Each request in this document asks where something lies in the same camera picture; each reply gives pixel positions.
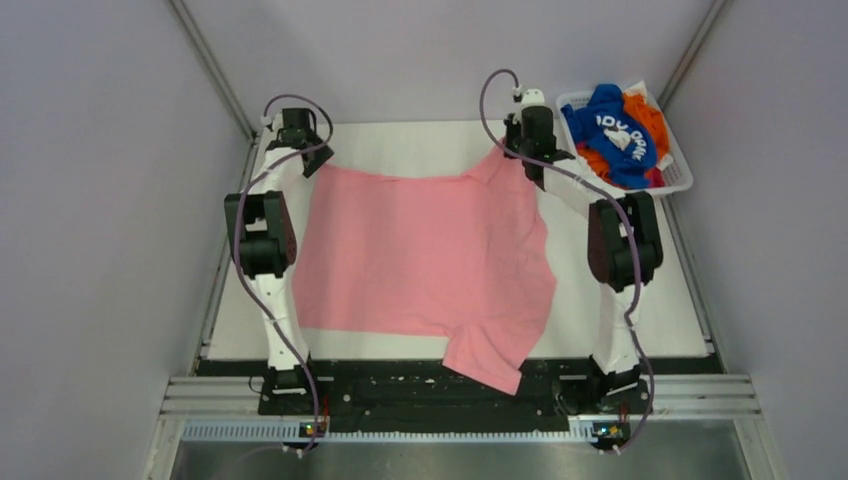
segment white table surface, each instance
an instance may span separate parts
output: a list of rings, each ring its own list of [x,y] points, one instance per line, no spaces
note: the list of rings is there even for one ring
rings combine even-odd
[[[494,132],[503,132],[500,121],[489,124]],[[263,136],[260,155],[270,140],[270,135]],[[336,152],[333,164],[407,177],[459,174],[492,148],[477,121],[342,124],[336,126],[330,144]],[[306,227],[314,178],[302,179],[286,191],[298,244]],[[540,191],[538,198],[548,226],[546,250],[557,287],[545,333],[530,358],[585,358],[597,335],[599,315],[598,284],[586,262],[586,221],[547,193]],[[651,357],[706,356],[703,333],[659,203],[657,217],[665,258],[642,296],[637,333]],[[207,358],[268,358],[260,311],[242,290],[232,262],[225,282]],[[321,329],[304,329],[303,335],[316,359],[441,359],[447,345],[445,337]]]

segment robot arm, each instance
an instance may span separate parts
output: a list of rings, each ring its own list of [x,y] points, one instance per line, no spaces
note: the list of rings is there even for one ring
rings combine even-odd
[[[556,148],[553,112],[545,105],[538,89],[514,92],[518,111],[507,116],[505,144],[510,150],[537,161],[552,164],[574,157]],[[629,194],[598,178],[585,160],[557,165],[582,179],[582,182],[612,195],[627,213],[634,229],[641,263],[642,297],[653,272],[662,264],[653,199],[645,192]],[[587,259],[600,288],[600,322],[590,358],[590,397],[593,403],[605,396],[637,386],[640,360],[630,329],[624,321],[634,291],[634,265],[618,214],[609,200],[603,199],[583,183],[561,174],[544,174],[544,168],[524,162],[527,178],[539,188],[561,199],[589,224]],[[638,323],[637,310],[631,318]]]
[[[306,108],[284,109],[269,121],[269,130],[277,132],[265,151],[260,172],[280,159],[322,140],[315,133],[315,117]],[[263,312],[268,338],[269,378],[271,393],[285,395],[304,394],[304,382],[300,359],[309,358],[309,347],[303,339],[294,316],[294,301],[287,285],[289,265],[297,259],[297,240],[286,206],[284,191],[291,188],[302,177],[309,177],[323,165],[333,152],[323,147],[317,152],[304,154],[301,159],[292,158],[253,186],[244,206],[244,226],[236,232],[236,214],[241,194],[227,195],[224,207],[227,217],[228,236],[234,250],[236,235],[240,236],[239,253],[241,268],[251,289],[263,299],[272,315]],[[283,337],[291,346],[286,345]]]

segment white plastic basket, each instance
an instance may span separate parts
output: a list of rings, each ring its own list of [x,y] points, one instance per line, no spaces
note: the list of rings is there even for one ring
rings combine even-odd
[[[592,93],[593,92],[589,90],[584,92],[564,93],[557,97],[559,120],[562,122],[562,129],[565,132],[565,147],[569,152],[575,155],[577,155],[577,146],[574,145],[574,138],[571,136],[571,131],[568,129],[568,122],[565,121],[565,115],[562,114],[562,107],[565,105],[571,105],[575,110],[583,108],[589,103],[589,99],[592,98]],[[657,101],[650,92],[648,92],[647,98],[648,105],[659,109]],[[671,156],[674,157],[674,162],[666,167],[666,169],[662,172],[663,180],[665,181],[664,187],[642,189],[646,192],[650,192],[650,194],[654,197],[663,197],[673,192],[680,192],[692,188],[693,178],[692,171],[689,170],[689,164],[686,163],[686,158],[683,156],[683,152],[680,151],[680,146],[677,144],[677,140],[674,138],[674,134],[668,126],[668,122],[665,122],[665,128],[668,130],[668,138],[671,147],[671,151],[669,153],[671,153]]]

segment orange shirt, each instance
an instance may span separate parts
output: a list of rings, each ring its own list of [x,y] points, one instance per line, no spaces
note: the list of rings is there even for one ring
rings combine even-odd
[[[657,161],[659,162],[671,148],[662,112],[645,103],[645,99],[641,95],[625,93],[621,97],[624,100],[624,113],[639,122],[651,135],[651,139],[657,147]],[[577,153],[586,159],[595,174],[604,179],[605,182],[615,185],[609,179],[609,164],[600,153],[585,146],[577,147]],[[652,173],[649,171],[645,174],[645,177],[650,178],[651,175]]]

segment white wall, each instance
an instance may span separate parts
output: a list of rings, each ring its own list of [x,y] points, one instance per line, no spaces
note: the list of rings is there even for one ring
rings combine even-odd
[[[793,478],[848,470],[848,5],[734,2],[668,109],[680,195],[728,360]]]
[[[659,92],[708,0],[187,0],[250,112],[281,92],[338,122],[471,120],[486,76],[554,92],[645,78]],[[508,81],[491,113],[511,107]]]
[[[246,143],[163,0],[0,3],[0,478],[138,478]]]

